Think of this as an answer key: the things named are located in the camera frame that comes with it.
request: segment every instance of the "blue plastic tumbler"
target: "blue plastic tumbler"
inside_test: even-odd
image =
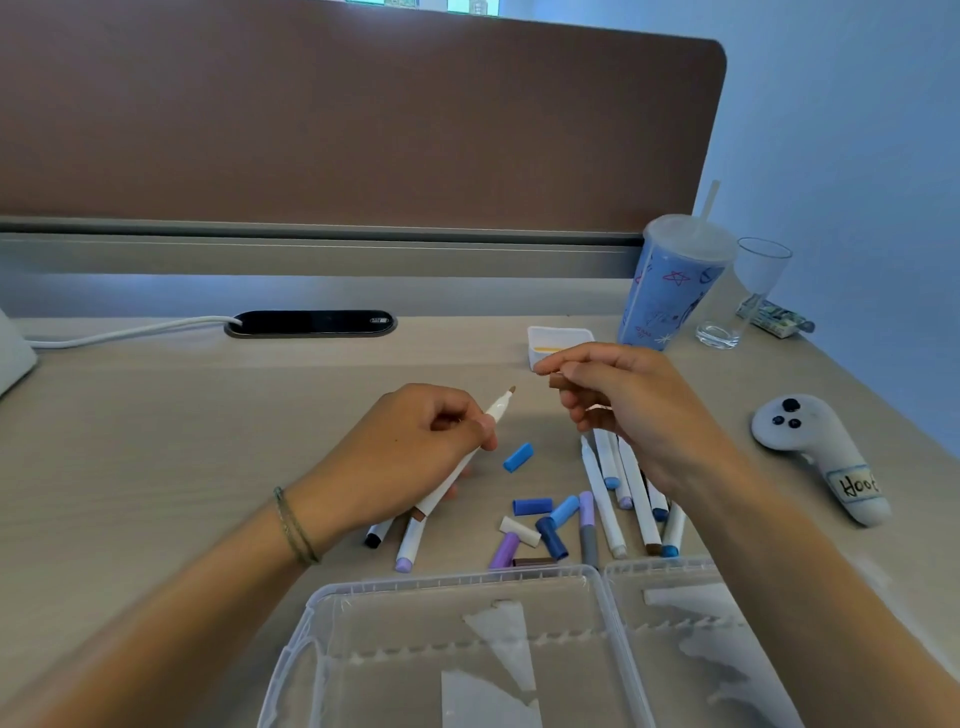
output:
[[[663,215],[643,231],[616,340],[662,352],[736,258],[736,238],[689,215]]]

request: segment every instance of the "name label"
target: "name label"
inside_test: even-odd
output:
[[[827,473],[827,483],[833,492],[845,503],[859,500],[869,500],[881,497],[879,486],[876,485],[874,474],[867,465],[854,465],[838,471]]]

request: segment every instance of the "white device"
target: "white device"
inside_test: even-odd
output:
[[[823,400],[785,395],[760,407],[750,423],[766,448],[803,452],[813,459],[837,499],[866,526],[890,518],[890,503],[840,418]]]
[[[0,395],[13,387],[36,364],[36,352],[0,311]]]

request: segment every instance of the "right hand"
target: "right hand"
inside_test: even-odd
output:
[[[660,352],[581,344],[547,356],[534,372],[550,375],[579,431],[606,429],[624,437],[650,479],[671,498],[680,495],[681,504],[686,491],[746,466],[743,453]]]

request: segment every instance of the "white marker cap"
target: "white marker cap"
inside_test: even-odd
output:
[[[523,525],[523,523],[517,523],[507,516],[504,516],[503,521],[500,522],[500,531],[502,533],[516,533],[524,544],[533,548],[540,545],[540,533],[538,531]]]

